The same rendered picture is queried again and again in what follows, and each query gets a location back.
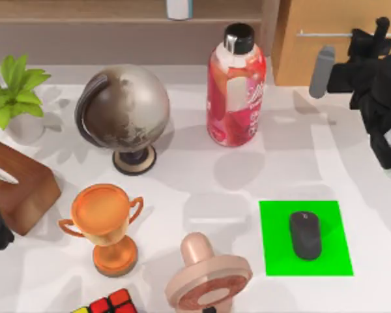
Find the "white tissue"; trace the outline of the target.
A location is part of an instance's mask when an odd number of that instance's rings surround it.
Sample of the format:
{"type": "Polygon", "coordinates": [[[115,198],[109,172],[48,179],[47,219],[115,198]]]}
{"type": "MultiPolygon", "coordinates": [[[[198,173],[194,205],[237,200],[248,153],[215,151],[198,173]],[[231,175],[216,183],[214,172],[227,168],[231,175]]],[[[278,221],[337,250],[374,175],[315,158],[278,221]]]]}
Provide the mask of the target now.
{"type": "Polygon", "coordinates": [[[11,174],[7,173],[5,170],[1,168],[0,168],[0,180],[13,185],[17,185],[19,183],[15,177],[13,177],[11,174]]]}

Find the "colourful puzzle cube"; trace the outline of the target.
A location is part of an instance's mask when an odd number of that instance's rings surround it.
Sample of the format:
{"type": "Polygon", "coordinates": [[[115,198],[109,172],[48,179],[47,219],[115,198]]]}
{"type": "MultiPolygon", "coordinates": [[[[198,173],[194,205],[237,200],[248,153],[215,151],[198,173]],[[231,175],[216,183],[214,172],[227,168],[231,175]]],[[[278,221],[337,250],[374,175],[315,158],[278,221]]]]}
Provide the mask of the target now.
{"type": "Polygon", "coordinates": [[[88,306],[79,307],[71,313],[138,313],[126,288],[119,289],[107,297],[101,297],[88,306]]]}

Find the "black computer mouse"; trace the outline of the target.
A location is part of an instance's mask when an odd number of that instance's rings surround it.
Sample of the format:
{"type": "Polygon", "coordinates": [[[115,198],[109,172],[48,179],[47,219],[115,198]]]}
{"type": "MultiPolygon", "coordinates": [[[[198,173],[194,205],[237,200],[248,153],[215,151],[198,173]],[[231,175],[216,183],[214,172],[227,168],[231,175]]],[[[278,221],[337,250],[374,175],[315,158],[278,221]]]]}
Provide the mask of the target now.
{"type": "Polygon", "coordinates": [[[294,253],[303,260],[315,260],[321,255],[322,240],[318,216],[310,211],[290,214],[289,229],[294,253]]]}

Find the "pink desk fan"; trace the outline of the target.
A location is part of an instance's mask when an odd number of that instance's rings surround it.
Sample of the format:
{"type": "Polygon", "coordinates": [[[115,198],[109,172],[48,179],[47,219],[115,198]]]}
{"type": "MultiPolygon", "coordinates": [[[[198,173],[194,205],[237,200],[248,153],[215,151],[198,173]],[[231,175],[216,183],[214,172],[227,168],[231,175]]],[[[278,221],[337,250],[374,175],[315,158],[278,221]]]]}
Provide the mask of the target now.
{"type": "Polygon", "coordinates": [[[216,255],[206,235],[189,233],[181,242],[184,267],[167,283],[175,313],[232,313],[233,298],[252,278],[246,258],[216,255]]]}

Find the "green square mat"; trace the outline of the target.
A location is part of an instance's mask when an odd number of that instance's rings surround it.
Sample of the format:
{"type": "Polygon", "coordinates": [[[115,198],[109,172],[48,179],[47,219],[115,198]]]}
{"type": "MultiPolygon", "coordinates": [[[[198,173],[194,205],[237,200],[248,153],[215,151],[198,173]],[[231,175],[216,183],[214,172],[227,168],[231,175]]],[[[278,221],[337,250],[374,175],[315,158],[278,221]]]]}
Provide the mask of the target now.
{"type": "Polygon", "coordinates": [[[353,276],[340,207],[334,200],[263,200],[259,202],[265,272],[268,276],[353,276]],[[295,253],[291,215],[316,215],[320,255],[303,260],[295,253]]]}

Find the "orange trophy cup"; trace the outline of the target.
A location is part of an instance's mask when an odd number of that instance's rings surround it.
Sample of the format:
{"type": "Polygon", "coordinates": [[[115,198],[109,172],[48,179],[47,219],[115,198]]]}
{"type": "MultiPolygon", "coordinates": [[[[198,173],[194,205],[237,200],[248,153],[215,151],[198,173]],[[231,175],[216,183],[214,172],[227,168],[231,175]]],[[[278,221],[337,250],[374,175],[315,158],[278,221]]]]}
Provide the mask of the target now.
{"type": "Polygon", "coordinates": [[[95,184],[82,190],[71,206],[70,219],[59,227],[74,237],[94,244],[93,262],[107,277],[129,273],[138,260],[138,248],[127,229],[143,210],[143,198],[130,199],[113,184],[95,184]]]}

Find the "wooden cupboard door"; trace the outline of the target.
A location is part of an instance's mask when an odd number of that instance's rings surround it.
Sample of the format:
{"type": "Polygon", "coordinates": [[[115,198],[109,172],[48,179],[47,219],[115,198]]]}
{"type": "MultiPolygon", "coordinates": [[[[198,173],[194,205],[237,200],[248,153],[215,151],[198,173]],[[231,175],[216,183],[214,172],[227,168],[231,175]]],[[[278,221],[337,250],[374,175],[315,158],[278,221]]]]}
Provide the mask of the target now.
{"type": "Polygon", "coordinates": [[[350,37],[297,37],[305,33],[373,33],[379,17],[390,20],[391,0],[281,0],[271,53],[274,83],[306,86],[311,82],[320,49],[333,46],[336,61],[348,59],[350,37]]]}

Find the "wooden open shelf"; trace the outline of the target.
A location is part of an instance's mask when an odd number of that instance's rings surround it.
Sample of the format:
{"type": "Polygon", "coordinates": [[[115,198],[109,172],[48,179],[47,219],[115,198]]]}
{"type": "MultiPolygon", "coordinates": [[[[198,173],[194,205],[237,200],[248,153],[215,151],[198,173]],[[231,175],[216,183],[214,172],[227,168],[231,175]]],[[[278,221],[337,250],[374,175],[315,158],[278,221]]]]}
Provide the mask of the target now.
{"type": "Polygon", "coordinates": [[[175,0],[0,0],[0,61],[33,65],[203,65],[233,22],[248,23],[270,53],[280,0],[193,0],[174,21],[175,0]]]}

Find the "red bottle black cap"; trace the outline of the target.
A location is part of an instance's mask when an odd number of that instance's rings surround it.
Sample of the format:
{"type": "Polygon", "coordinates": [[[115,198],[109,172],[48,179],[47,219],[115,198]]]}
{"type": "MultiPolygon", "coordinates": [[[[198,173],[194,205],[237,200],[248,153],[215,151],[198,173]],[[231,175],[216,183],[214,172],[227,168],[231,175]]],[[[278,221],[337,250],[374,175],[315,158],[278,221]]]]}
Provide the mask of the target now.
{"type": "Polygon", "coordinates": [[[208,63],[207,130],[216,143],[238,147],[255,136],[266,69],[253,27],[228,25],[208,63]]]}

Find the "green potted plant white pot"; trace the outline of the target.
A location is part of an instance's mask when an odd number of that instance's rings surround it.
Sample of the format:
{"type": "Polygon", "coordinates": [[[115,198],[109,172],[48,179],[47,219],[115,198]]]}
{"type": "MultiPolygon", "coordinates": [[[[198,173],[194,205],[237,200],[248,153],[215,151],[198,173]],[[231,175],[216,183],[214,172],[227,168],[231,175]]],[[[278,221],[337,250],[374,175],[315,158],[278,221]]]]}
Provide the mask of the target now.
{"type": "Polygon", "coordinates": [[[0,129],[17,143],[29,145],[44,133],[42,101],[35,88],[51,78],[41,68],[27,68],[27,55],[7,55],[1,61],[0,129]]]}

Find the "grey brown desk globe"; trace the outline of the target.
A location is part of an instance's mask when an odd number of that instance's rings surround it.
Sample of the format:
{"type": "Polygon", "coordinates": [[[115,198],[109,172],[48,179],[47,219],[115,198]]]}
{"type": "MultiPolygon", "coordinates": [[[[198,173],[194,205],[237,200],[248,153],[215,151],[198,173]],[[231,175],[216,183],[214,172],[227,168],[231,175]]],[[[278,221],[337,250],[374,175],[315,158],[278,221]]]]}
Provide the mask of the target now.
{"type": "Polygon", "coordinates": [[[156,162],[153,143],[162,135],[170,103],[162,82],[137,65],[118,65],[96,73],[74,110],[81,137],[113,152],[113,165],[125,175],[141,175],[156,162]]]}

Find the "white and blue container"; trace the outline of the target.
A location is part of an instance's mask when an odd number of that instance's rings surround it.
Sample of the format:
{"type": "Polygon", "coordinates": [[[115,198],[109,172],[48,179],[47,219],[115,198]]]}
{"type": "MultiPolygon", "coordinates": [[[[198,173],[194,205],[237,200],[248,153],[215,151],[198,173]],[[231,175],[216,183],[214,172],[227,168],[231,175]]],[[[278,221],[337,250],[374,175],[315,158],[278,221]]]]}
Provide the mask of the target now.
{"type": "Polygon", "coordinates": [[[166,0],[166,14],[170,20],[192,19],[193,0],[166,0]]]}

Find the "brown wooden tissue box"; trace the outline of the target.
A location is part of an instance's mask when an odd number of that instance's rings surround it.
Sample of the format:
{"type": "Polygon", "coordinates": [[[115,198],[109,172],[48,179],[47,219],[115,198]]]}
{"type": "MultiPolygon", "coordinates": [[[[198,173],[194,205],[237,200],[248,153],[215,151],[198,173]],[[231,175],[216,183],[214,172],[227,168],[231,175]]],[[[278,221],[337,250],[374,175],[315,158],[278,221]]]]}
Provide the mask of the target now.
{"type": "Polygon", "coordinates": [[[18,180],[0,180],[0,213],[7,226],[26,235],[61,195],[53,172],[45,165],[0,142],[0,168],[18,180]]]}

